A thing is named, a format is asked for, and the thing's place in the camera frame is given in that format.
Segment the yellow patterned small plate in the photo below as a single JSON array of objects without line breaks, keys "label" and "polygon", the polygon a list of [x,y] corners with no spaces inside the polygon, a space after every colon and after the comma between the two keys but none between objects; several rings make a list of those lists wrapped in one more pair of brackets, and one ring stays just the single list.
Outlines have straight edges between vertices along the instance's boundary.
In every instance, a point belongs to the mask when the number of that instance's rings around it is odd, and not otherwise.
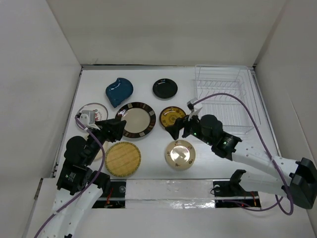
[{"label": "yellow patterned small plate", "polygon": [[177,106],[169,106],[164,108],[159,115],[159,122],[163,130],[166,127],[174,125],[178,118],[183,118],[186,116],[184,110]]}]

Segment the cream bowl with characters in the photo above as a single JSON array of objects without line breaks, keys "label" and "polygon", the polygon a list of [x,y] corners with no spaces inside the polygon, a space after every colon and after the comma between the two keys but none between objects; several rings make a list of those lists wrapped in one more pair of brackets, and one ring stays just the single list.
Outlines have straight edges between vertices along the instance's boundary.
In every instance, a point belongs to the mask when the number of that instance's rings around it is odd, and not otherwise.
[{"label": "cream bowl with characters", "polygon": [[165,149],[165,161],[176,171],[191,168],[196,159],[194,146],[185,140],[170,142]]}]

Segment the large brown-rimmed beige plate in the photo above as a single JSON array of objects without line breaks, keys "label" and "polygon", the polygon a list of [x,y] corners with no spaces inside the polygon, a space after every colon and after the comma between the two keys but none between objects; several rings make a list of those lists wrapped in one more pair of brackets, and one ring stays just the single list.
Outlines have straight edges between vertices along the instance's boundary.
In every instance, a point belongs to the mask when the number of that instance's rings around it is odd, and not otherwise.
[{"label": "large brown-rimmed beige plate", "polygon": [[156,113],[149,105],[132,102],[122,106],[115,119],[126,121],[123,135],[128,138],[141,138],[148,135],[156,124]]}]

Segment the round bamboo woven plate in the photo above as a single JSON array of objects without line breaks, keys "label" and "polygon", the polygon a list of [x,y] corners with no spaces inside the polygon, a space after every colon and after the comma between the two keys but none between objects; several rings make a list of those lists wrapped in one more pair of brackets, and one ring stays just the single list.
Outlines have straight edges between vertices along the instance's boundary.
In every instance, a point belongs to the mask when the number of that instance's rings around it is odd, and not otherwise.
[{"label": "round bamboo woven plate", "polygon": [[115,143],[106,152],[105,167],[115,177],[123,178],[133,175],[140,164],[141,152],[133,143]]}]

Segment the dark blue leaf-shaped dish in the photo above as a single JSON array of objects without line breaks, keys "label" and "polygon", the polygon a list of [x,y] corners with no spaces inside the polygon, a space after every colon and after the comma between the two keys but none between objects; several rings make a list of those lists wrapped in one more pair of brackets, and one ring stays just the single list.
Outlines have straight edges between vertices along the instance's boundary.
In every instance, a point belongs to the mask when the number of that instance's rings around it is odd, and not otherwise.
[{"label": "dark blue leaf-shaped dish", "polygon": [[133,94],[133,91],[132,83],[126,78],[119,77],[106,88],[105,93],[110,104],[117,108]]}]

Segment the small black round plate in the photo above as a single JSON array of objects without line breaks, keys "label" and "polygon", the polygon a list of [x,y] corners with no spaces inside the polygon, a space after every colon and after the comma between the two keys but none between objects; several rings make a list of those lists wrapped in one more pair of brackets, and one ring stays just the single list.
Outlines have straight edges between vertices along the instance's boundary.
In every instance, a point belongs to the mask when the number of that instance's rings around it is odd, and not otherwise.
[{"label": "small black round plate", "polygon": [[153,93],[160,99],[170,99],[177,91],[177,84],[168,78],[159,79],[153,84]]}]

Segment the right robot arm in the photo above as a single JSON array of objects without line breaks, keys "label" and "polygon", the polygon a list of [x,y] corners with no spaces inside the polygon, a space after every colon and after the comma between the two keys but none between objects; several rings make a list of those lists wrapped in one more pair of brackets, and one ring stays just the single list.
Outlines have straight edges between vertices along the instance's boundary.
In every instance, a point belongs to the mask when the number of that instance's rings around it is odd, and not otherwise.
[{"label": "right robot arm", "polygon": [[244,191],[261,191],[288,198],[294,205],[310,210],[317,197],[317,169],[307,159],[270,157],[268,152],[256,149],[241,138],[225,132],[222,123],[213,115],[178,118],[166,131],[174,140],[189,135],[211,146],[218,157],[242,163],[261,172],[236,170],[230,178],[229,189],[235,195]]}]

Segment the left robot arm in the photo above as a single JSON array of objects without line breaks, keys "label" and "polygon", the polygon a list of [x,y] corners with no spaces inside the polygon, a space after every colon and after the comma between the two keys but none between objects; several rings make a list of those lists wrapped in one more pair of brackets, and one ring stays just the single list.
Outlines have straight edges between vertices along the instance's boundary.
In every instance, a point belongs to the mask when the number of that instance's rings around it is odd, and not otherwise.
[{"label": "left robot arm", "polygon": [[106,156],[105,142],[120,141],[126,121],[108,119],[96,129],[84,128],[88,137],[74,136],[66,143],[64,163],[56,186],[52,214],[40,232],[43,238],[73,238],[98,198],[110,192],[110,176],[92,171],[91,163],[99,152]]}]

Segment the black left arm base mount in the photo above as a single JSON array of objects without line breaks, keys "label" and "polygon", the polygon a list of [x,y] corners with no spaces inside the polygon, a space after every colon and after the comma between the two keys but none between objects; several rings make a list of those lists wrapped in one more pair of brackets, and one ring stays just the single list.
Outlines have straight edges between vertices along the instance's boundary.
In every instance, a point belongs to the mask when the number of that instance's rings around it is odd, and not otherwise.
[{"label": "black left arm base mount", "polygon": [[112,180],[106,191],[93,205],[93,209],[125,208],[126,180]]}]

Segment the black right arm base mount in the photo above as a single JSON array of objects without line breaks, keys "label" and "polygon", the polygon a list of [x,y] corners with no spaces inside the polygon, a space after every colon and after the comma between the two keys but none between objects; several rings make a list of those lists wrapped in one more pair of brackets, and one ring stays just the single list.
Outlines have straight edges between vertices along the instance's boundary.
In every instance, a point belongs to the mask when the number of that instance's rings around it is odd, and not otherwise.
[{"label": "black right arm base mount", "polygon": [[261,208],[258,192],[246,192],[243,189],[234,190],[229,180],[214,180],[210,193],[214,196],[216,208]]}]

